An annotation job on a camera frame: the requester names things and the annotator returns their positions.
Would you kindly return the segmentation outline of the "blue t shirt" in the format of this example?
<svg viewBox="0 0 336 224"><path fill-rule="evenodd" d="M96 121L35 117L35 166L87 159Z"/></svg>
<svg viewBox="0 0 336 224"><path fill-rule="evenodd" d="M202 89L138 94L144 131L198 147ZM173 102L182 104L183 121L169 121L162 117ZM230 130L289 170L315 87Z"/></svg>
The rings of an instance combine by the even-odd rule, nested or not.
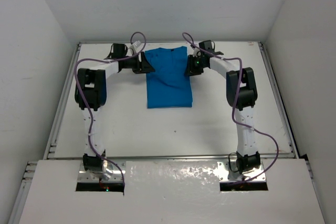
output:
<svg viewBox="0 0 336 224"><path fill-rule="evenodd" d="M155 69L146 74L147 108L190 108L193 103L190 78L184 75L187 47L156 48L145 52Z"/></svg>

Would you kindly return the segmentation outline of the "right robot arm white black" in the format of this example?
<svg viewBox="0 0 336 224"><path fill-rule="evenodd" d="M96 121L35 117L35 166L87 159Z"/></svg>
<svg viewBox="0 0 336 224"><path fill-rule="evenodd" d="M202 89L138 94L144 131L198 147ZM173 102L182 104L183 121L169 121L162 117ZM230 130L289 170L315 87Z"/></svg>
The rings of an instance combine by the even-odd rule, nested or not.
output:
<svg viewBox="0 0 336 224"><path fill-rule="evenodd" d="M232 118L237 127L236 173L244 173L260 165L260 154L254 134L253 113L258 98L254 71L243 68L238 58L225 59L215 51L211 40L192 44L193 53L188 55L186 76L198 76L209 68L226 80L226 99L232 107Z"/></svg>

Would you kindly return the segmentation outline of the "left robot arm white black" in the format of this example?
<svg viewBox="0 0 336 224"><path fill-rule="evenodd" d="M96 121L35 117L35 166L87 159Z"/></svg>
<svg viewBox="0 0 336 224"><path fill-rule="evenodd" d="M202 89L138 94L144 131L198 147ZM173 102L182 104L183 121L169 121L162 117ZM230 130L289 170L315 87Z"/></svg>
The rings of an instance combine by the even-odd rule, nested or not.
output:
<svg viewBox="0 0 336 224"><path fill-rule="evenodd" d="M106 148L100 134L99 115L107 102L107 80L123 69L131 69L135 74L151 73L155 69L144 54L144 46L135 41L125 44L112 44L108 56L103 60L82 59L76 63L74 78L76 82L75 102L82 111L87 130L87 140L83 155L86 171L103 173L107 164L116 163L106 158Z"/></svg>

